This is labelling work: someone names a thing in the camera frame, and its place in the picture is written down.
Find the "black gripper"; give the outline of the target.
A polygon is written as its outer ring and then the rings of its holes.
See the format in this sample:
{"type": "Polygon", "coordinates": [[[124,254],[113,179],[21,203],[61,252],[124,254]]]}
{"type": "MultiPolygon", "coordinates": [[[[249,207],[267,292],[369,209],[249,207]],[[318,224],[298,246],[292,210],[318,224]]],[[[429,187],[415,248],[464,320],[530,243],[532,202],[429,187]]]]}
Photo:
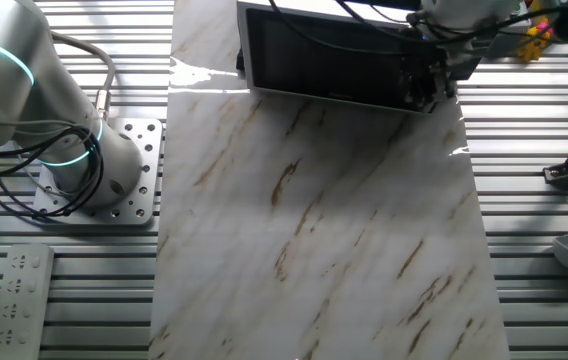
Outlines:
{"type": "Polygon", "coordinates": [[[412,46],[412,57],[400,60],[399,89],[402,99],[413,109],[425,104],[422,76],[432,75],[435,90],[428,113],[456,95],[456,82],[450,76],[470,76],[483,58],[483,48],[473,39],[459,40],[462,33],[435,28],[414,28],[412,36],[420,40],[412,46]]]}

